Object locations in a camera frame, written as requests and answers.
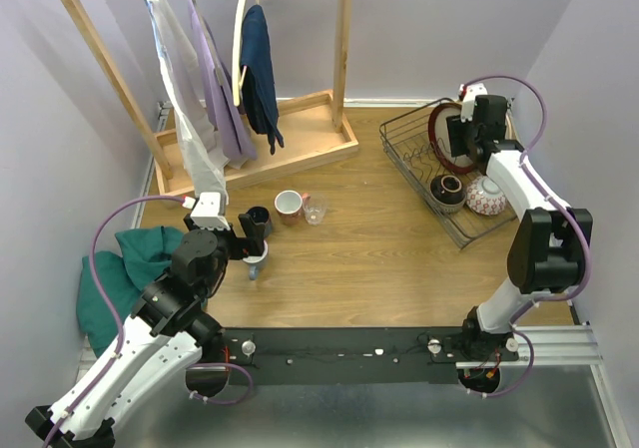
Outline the dark blue mug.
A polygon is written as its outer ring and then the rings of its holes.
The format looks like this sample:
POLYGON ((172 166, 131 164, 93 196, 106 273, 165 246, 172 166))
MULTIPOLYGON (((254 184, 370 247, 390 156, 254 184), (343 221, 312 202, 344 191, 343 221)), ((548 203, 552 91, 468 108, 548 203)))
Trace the dark blue mug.
POLYGON ((264 227, 264 238, 268 238, 273 232, 273 222, 269 210, 265 207, 255 206, 247 210, 247 214, 256 224, 264 227))

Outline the red rimmed plate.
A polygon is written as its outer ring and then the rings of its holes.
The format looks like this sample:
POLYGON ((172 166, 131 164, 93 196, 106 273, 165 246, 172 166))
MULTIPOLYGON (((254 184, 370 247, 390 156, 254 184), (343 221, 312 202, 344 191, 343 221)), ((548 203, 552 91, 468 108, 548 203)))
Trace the red rimmed plate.
POLYGON ((454 174, 467 175, 476 168, 476 165, 468 156, 452 155, 447 126, 447 119, 459 116, 460 113, 460 104, 450 102, 439 104, 429 115, 427 133, 430 146, 441 165, 454 174))

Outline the grey blue mug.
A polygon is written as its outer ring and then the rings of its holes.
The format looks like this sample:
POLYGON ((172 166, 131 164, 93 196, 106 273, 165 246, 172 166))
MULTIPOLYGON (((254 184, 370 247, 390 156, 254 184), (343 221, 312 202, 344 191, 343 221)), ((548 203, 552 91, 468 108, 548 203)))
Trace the grey blue mug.
POLYGON ((264 251, 261 255, 249 255, 243 259, 243 263, 249 269, 249 280, 257 280, 260 272, 265 268, 269 257, 269 245, 264 241, 264 251))

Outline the pink mug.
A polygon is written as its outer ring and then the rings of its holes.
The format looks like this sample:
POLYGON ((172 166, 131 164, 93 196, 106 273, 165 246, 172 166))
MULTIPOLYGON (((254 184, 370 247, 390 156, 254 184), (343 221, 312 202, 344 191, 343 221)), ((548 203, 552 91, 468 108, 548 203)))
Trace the pink mug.
POLYGON ((286 190, 277 194, 274 206, 281 222, 286 226, 297 224, 303 216, 304 203, 309 197, 308 193, 300 194, 293 190, 286 190))

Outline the clear drinking glass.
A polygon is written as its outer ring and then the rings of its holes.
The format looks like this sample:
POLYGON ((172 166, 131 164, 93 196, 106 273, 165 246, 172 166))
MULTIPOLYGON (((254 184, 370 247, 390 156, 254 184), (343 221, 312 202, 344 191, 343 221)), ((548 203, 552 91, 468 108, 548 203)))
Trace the clear drinking glass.
POLYGON ((327 210, 327 199, 321 194, 304 194, 303 211, 306 222, 310 225, 319 225, 327 210))

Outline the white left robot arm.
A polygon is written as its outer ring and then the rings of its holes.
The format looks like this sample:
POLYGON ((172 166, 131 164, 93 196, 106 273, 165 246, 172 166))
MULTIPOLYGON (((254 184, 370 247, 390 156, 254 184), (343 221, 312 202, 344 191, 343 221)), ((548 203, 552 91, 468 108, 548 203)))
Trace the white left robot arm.
POLYGON ((28 413, 25 422, 44 446, 114 446, 116 427, 177 371, 248 372, 231 361, 222 326, 203 310, 230 261, 267 252, 264 226, 248 214, 239 221, 242 237, 221 217, 187 218, 169 267, 144 289, 111 345, 61 399, 28 413))

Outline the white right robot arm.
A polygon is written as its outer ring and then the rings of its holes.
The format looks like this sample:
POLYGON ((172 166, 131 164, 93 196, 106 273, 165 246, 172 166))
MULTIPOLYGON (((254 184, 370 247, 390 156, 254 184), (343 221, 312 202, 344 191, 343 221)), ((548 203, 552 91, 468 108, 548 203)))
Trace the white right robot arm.
POLYGON ((469 157, 519 220, 506 280, 471 309, 458 336, 465 357, 479 360, 505 347, 518 319, 536 303, 566 301, 585 287, 593 217, 561 199, 531 167, 523 146, 507 138, 505 97, 475 84, 462 89, 460 104, 460 115, 448 124, 452 153, 469 157))

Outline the wooden clothes rack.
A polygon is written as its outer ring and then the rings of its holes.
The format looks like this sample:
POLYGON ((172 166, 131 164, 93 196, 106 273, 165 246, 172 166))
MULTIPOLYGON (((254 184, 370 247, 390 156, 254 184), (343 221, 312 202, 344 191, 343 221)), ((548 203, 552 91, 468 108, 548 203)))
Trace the wooden clothes rack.
MULTIPOLYGON (((169 196, 191 193, 194 187, 182 167, 175 127, 152 131, 81 1, 61 2, 150 149, 159 193, 169 196)), ((284 131, 287 147, 271 156, 269 144, 258 142, 257 160, 238 170, 226 170, 229 188, 249 187, 298 173, 345 159, 357 151, 358 140, 343 113, 350 17, 351 0, 337 0, 333 88, 279 102, 279 128, 284 131)))

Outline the dark ceramic bowl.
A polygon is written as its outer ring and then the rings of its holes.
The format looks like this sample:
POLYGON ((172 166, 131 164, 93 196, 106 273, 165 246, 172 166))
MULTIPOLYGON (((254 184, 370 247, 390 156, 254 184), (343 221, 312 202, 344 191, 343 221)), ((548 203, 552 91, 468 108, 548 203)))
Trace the dark ceramic bowl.
POLYGON ((456 214, 465 205, 465 188, 456 176, 436 176, 430 182, 430 193, 435 199, 438 210, 444 214, 456 214))

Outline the green cloth pile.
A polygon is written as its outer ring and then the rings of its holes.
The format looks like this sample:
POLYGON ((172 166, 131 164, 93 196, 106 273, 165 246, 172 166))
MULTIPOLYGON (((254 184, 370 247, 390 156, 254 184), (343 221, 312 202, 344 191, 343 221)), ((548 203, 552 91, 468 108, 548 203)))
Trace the green cloth pile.
MULTIPOLYGON (((95 253, 97 274, 121 319, 130 314, 144 288, 171 265, 171 255, 183 235, 177 228, 162 225, 124 230, 115 234, 118 253, 108 250, 95 253)), ((86 256, 82 258, 76 315, 94 354, 101 356, 117 337, 118 329, 86 256)))

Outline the lavender hanging garment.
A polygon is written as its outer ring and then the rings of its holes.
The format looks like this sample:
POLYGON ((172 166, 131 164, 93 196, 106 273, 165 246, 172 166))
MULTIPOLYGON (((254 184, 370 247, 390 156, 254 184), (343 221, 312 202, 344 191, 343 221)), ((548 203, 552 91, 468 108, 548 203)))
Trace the lavender hanging garment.
POLYGON ((218 131, 224 156, 238 170, 257 158, 257 149, 234 104, 231 75, 219 57, 210 27, 195 0, 188 3, 208 117, 218 131))

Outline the white hanging garment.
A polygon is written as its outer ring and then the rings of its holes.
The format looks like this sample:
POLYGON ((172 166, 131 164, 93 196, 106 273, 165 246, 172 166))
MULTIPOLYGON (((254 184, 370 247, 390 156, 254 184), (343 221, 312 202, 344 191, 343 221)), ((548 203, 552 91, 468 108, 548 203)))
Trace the white hanging garment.
POLYGON ((204 94, 196 50, 168 0, 146 1, 162 80, 174 109, 183 167, 196 194, 224 195, 224 166, 229 159, 201 103, 204 94))

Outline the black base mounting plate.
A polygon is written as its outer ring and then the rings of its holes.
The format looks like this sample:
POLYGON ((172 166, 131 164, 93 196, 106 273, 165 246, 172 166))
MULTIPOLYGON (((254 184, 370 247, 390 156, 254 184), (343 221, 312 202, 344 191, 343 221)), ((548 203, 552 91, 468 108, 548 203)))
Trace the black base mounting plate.
POLYGON ((454 384, 462 364, 486 369, 515 361, 512 334, 471 334, 460 327, 230 328, 225 350, 187 370, 192 390, 228 384, 454 384))

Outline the navy hanging garment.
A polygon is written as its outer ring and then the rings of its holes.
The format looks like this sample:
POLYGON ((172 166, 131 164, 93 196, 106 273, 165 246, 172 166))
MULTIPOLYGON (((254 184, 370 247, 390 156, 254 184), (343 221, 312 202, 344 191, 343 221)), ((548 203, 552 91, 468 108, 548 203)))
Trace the navy hanging garment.
POLYGON ((268 24, 261 5, 253 5, 243 24, 241 65, 246 77, 242 87, 244 107, 253 131, 266 135, 270 154, 283 148, 285 140, 278 128, 279 110, 271 57, 268 24))

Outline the cream round hanger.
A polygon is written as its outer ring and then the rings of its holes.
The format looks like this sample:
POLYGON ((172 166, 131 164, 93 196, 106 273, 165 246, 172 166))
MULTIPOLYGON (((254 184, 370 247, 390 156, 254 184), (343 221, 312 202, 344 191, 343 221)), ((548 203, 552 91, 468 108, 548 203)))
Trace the cream round hanger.
POLYGON ((241 65, 243 48, 243 24, 247 13, 247 3, 249 0, 238 0, 234 20, 234 37, 232 47, 232 93, 233 102, 236 107, 241 104, 241 90, 246 77, 246 67, 241 65))

